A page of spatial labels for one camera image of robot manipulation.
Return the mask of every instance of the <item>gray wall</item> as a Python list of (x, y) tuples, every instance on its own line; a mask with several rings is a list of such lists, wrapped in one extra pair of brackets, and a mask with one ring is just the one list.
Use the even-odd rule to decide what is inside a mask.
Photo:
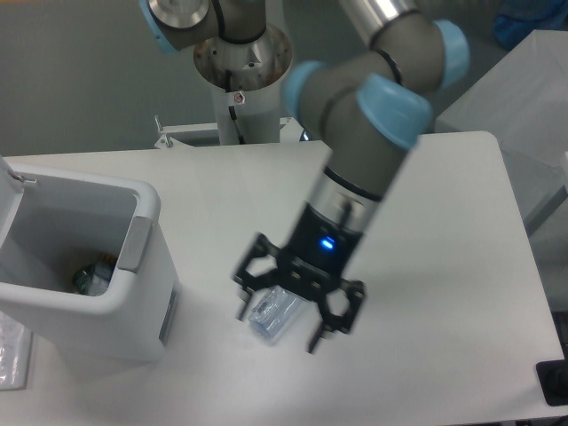
[[(466, 82), (430, 97), (440, 113), (502, 57), (487, 36), (494, 6), (417, 3), (434, 18), (465, 24), (472, 42)], [(337, 63), (363, 52), (335, 1), (267, 6), (298, 61)], [(155, 114), (163, 125), (214, 121), (191, 50), (162, 55), (136, 0), (1, 3), (0, 63), (1, 155), (143, 149), (157, 139)]]

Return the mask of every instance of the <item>blue led light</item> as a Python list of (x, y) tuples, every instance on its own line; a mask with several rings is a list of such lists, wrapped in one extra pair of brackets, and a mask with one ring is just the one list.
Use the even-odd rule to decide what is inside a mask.
[(323, 249), (330, 251), (335, 247), (335, 240), (333, 238), (325, 237), (319, 241), (319, 244)]

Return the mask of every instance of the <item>bin opening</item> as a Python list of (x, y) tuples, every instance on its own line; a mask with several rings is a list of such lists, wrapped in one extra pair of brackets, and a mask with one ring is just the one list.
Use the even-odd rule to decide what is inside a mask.
[(37, 185), (26, 187), (0, 248), (0, 282), (74, 293), (77, 270), (101, 253), (119, 256), (136, 194), (117, 186), (37, 178)]

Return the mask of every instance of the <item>robotic arm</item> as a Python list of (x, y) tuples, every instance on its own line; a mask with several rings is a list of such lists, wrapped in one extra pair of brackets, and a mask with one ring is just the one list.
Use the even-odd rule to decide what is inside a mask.
[[(380, 202), (431, 119), (418, 93), (461, 78), (469, 49), (459, 28), (429, 22), (410, 0), (340, 0), (370, 52), (339, 67), (305, 62), (288, 78), (284, 99), (293, 116), (333, 153), (312, 189), (288, 242), (278, 248), (258, 234), (237, 268), (242, 319), (255, 291), (281, 286), (318, 305), (321, 322), (312, 353), (326, 332), (350, 333), (365, 299), (360, 281), (342, 277)], [(276, 267), (254, 276), (250, 263), (265, 256)], [(327, 295), (341, 289), (340, 314)]]
[(195, 45), (221, 145), (279, 140), (279, 83), (292, 49), (284, 33), (266, 24), (264, 0), (139, 0), (139, 6), (162, 51)]
[[(339, 67), (300, 64), (284, 90), (292, 115), (333, 153), (288, 242), (278, 248), (258, 234), (233, 278), (243, 290), (240, 319), (263, 288), (280, 286), (316, 303), (321, 322), (309, 352), (326, 332), (350, 333), (358, 316), (365, 286), (344, 279), (343, 270), (431, 119), (430, 104), (417, 93), (444, 88), (469, 67), (461, 30), (447, 21), (430, 22), (413, 0), (338, 1), (369, 52)], [(164, 51), (201, 43), (194, 50), (196, 66), (218, 88), (259, 92), (288, 69), (290, 49), (267, 31), (264, 0), (139, 2)], [(228, 113), (242, 143), (237, 114), (230, 106)], [(265, 126), (266, 114), (257, 117), (250, 129)], [(277, 123), (272, 127), (278, 129)], [(257, 276), (248, 272), (254, 259), (266, 256), (275, 258), (274, 269)], [(334, 314), (327, 295), (339, 289), (349, 303)]]

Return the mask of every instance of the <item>white trash bin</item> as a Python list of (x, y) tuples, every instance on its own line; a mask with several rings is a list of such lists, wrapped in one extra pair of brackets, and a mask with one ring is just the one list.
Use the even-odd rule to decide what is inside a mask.
[[(164, 353), (178, 275), (147, 183), (13, 164), (0, 156), (0, 311), (55, 344), (118, 358)], [(74, 272), (118, 258), (101, 296)]]

